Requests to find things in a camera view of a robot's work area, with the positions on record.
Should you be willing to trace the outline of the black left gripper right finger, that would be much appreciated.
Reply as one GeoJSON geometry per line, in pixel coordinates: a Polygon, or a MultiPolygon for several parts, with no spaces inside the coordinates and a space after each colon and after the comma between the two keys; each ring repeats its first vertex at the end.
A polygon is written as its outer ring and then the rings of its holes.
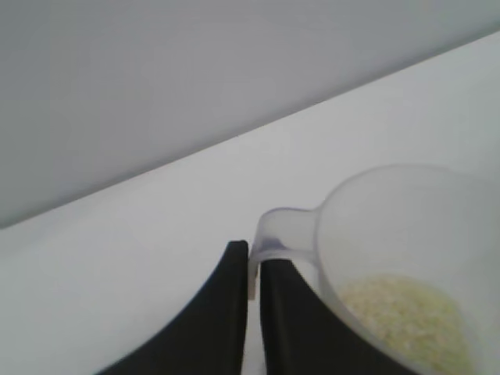
{"type": "Polygon", "coordinates": [[[292,264],[260,266],[260,322],[268,374],[412,374],[337,318],[292,264]]]}

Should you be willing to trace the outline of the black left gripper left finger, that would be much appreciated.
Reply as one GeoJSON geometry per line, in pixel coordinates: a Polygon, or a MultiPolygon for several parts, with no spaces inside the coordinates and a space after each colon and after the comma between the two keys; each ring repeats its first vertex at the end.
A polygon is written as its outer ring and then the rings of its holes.
{"type": "Polygon", "coordinates": [[[198,293],[160,332],[102,374],[241,373],[248,317],[248,242],[231,241],[198,293]]]}

